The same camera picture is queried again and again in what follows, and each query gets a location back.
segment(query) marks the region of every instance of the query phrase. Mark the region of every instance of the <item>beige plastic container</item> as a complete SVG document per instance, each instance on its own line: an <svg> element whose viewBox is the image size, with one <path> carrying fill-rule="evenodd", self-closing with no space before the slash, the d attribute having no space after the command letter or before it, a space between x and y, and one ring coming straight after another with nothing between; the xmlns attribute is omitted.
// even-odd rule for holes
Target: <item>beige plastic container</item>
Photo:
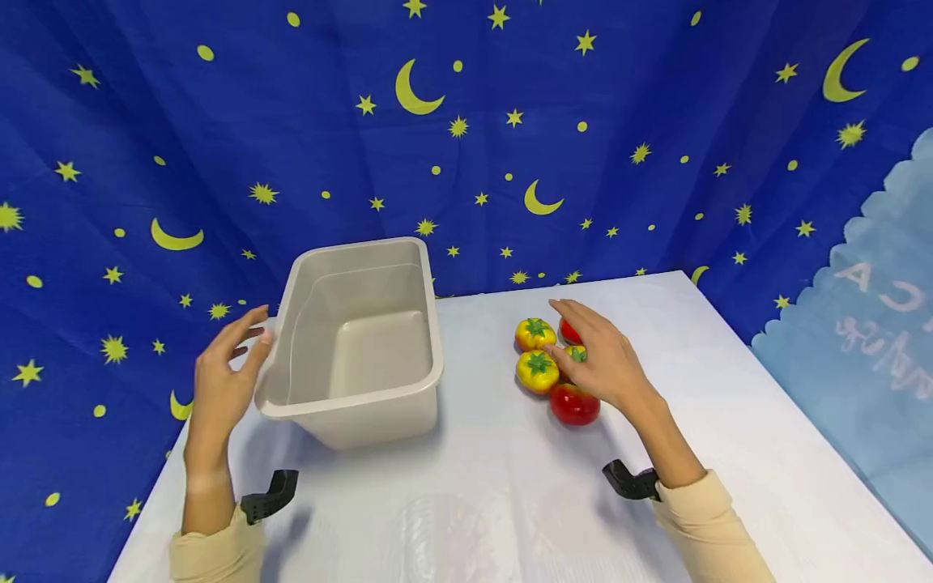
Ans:
<svg viewBox="0 0 933 583"><path fill-rule="evenodd" d="M314 249L292 265L256 390L266 417L342 450L438 420L443 370L427 247L400 237Z"/></svg>

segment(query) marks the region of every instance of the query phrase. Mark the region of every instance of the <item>beige sleeve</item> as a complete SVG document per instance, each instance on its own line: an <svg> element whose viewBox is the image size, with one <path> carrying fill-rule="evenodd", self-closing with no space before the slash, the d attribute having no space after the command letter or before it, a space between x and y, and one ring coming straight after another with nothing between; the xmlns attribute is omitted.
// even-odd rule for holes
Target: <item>beige sleeve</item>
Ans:
<svg viewBox="0 0 933 583"><path fill-rule="evenodd" d="M247 524L238 505L219 533L173 536L169 573L176 583L258 583L265 546L262 527Z"/></svg>
<svg viewBox="0 0 933 583"><path fill-rule="evenodd" d="M716 472L668 490L657 484L658 524L677 545L693 583L773 583L774 576L732 510Z"/></svg>

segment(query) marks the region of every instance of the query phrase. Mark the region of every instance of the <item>red tomato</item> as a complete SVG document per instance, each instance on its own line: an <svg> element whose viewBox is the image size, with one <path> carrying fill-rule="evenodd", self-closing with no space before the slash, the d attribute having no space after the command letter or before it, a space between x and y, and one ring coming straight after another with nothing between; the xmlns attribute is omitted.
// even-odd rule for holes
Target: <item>red tomato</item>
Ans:
<svg viewBox="0 0 933 583"><path fill-rule="evenodd" d="M563 318L561 318L561 336L564 337L564 342L567 344L576 344L579 346L583 343L577 331Z"/></svg>
<svg viewBox="0 0 933 583"><path fill-rule="evenodd" d="M599 399L564 382L550 390L550 410L561 423L589 425L599 417Z"/></svg>

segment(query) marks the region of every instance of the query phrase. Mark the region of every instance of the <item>star pattern fabric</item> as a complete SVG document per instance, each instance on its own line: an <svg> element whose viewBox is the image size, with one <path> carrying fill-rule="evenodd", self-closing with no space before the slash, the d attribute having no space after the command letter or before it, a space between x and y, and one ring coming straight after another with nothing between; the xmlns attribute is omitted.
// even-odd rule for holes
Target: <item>star pattern fabric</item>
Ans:
<svg viewBox="0 0 933 583"><path fill-rule="evenodd" d="M106 580L183 425L172 391L301 253L418 237L444 298L682 270L750 341L933 126L923 2L869 1L857 30L797 0L34 4L0 7L23 444L0 573L22 583Z"/></svg>

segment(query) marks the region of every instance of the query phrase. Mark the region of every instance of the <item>white tablecloth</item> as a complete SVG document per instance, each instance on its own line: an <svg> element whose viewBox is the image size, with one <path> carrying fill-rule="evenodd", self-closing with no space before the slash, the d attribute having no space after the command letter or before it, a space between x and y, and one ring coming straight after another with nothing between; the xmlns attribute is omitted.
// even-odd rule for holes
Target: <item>white tablecloth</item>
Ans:
<svg viewBox="0 0 933 583"><path fill-rule="evenodd" d="M561 426L514 381L512 334L555 296L578 299L634 344L688 441L730 490L782 583L933 581L931 565L681 272L439 302L445 371L437 429L334 452L251 409L230 442L237 495L300 470L263 522L264 581L688 581L647 502L600 473L649 465L625 419ZM110 580L165 581L181 522L183 431Z"/></svg>

